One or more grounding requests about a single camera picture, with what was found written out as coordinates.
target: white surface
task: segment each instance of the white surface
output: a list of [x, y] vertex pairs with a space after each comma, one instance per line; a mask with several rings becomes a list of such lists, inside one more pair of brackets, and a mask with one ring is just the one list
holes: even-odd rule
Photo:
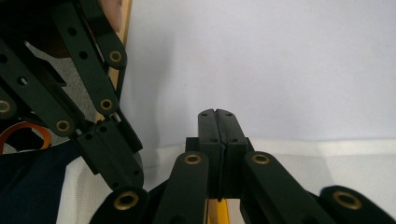
[[[324, 187], [354, 189], [396, 218], [396, 139], [360, 141], [279, 141], [251, 139], [258, 151], [273, 154], [307, 190]], [[143, 150], [145, 186], [150, 190], [166, 180], [184, 146]], [[58, 224], [88, 224], [110, 189], [94, 176], [82, 158], [66, 170]], [[244, 223], [236, 200], [229, 202], [232, 224]]]
[[208, 108], [246, 136], [396, 137], [396, 1], [134, 0], [122, 108], [145, 148]]

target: black cloth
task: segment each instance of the black cloth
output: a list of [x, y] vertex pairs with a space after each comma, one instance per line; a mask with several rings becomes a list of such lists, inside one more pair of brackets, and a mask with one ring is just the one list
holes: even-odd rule
[[0, 156], [0, 223], [55, 223], [65, 168], [78, 156], [70, 142]]

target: dark blue fabric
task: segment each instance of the dark blue fabric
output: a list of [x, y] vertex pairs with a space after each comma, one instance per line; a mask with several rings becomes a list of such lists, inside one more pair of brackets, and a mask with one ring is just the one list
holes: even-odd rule
[[78, 156], [70, 142], [0, 156], [0, 223], [55, 223], [65, 168]]

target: white backdrop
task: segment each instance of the white backdrop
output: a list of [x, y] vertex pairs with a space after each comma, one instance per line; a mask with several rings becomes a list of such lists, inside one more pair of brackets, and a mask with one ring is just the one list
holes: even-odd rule
[[396, 137], [396, 1], [134, 0], [121, 105], [145, 148], [208, 108], [248, 137]]

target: white wall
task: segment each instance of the white wall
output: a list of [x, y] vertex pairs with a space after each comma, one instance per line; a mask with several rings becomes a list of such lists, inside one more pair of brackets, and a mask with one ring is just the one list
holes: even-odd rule
[[145, 148], [208, 108], [248, 137], [396, 137], [396, 1], [134, 0], [122, 109]]

